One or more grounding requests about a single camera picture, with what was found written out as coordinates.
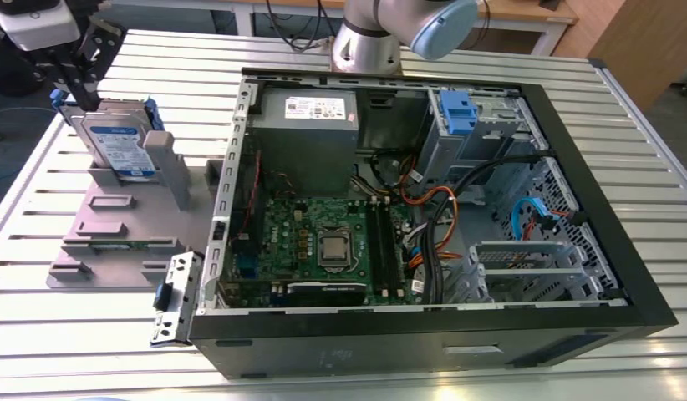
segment open computer tower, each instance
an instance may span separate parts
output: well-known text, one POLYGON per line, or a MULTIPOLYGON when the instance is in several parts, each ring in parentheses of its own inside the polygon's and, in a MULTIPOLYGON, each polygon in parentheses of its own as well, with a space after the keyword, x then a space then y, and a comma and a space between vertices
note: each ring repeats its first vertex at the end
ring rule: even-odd
POLYGON ((541 86, 245 70, 237 96, 154 346, 230 378, 431 372, 677 324, 541 86))

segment power supply label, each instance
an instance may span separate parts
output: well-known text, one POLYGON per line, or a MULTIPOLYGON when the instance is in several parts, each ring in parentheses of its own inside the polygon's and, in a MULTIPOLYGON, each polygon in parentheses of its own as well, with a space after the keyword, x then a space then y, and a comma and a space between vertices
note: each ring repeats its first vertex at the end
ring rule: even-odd
POLYGON ((141 147, 141 135, 137 128, 91 127, 91 132, 97 146, 119 174, 131 177, 155 175, 154 162, 141 147))
POLYGON ((346 102, 339 98, 287 98, 287 119, 346 119, 346 102))

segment metal workbench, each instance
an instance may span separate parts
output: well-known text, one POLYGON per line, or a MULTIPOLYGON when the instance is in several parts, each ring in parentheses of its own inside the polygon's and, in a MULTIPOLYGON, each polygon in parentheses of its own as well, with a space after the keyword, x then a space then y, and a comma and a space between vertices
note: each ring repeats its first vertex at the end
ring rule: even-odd
MULTIPOLYGON (((205 165, 227 147, 241 68, 326 70, 329 60, 269 38, 131 31, 101 93, 153 94, 175 151, 205 165)), ((681 324, 551 368, 229 382, 194 348, 149 348, 153 293, 44 284, 93 181, 58 117, 0 206, 0 397, 687 399, 687 173, 615 80, 585 60, 495 53, 427 62, 405 51, 403 67, 545 86, 681 324)))

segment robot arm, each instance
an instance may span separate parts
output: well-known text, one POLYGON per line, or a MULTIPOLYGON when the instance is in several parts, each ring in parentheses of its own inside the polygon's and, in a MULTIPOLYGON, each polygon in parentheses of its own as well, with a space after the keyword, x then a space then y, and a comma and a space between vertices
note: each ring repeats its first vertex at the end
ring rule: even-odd
POLYGON ((475 0, 347 0, 334 43, 337 69, 395 74, 401 43, 426 59, 446 56, 463 42, 478 18, 475 0))
POLYGON ((85 111, 99 109, 97 86, 126 37, 123 27, 93 16, 103 5, 105 0, 0 0, 0 29, 85 111))

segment motherboard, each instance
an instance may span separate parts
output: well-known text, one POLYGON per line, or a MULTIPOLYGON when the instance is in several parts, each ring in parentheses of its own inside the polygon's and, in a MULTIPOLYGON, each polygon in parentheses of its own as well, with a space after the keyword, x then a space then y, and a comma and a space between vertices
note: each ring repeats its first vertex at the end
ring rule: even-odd
POLYGON ((415 303, 406 285, 410 209, 387 200, 270 199, 259 255, 237 254, 231 307, 415 303))

